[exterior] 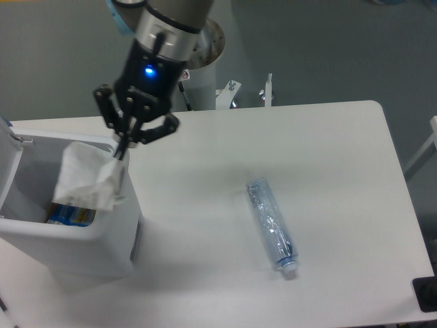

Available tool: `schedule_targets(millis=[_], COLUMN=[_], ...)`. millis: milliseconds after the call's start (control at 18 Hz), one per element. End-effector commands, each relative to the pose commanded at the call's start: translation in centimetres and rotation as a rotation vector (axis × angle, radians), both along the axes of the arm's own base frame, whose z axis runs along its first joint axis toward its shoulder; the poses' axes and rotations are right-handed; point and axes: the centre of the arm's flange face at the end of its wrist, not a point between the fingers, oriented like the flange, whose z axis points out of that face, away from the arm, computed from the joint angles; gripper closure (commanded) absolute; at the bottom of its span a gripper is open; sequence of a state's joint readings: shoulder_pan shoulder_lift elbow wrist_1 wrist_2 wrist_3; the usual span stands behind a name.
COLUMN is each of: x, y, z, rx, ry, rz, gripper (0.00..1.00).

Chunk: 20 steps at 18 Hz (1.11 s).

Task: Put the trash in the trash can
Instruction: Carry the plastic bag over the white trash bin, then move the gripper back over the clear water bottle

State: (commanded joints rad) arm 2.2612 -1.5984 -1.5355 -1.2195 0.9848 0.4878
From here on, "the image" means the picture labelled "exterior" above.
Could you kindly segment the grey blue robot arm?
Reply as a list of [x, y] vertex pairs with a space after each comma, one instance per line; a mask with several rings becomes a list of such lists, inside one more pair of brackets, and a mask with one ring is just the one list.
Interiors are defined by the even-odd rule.
[[177, 131], [171, 96], [197, 45], [211, 1], [108, 1], [120, 25], [135, 35], [120, 77], [94, 99], [117, 137], [114, 157]]

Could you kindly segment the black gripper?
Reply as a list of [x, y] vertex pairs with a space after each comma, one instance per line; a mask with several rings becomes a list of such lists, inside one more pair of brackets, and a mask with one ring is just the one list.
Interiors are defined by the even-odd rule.
[[[163, 53], [167, 41], [155, 40], [152, 48], [135, 40], [128, 54], [121, 76], [114, 83], [115, 97], [123, 116], [119, 116], [111, 97], [113, 89], [103, 84], [94, 90], [94, 100], [107, 128], [118, 137], [114, 157], [122, 161], [127, 148], [149, 144], [175, 133], [180, 121], [172, 113], [171, 95], [175, 90], [186, 62]], [[142, 129], [137, 118], [164, 116], [160, 126]], [[124, 118], [133, 117], [129, 125]]]

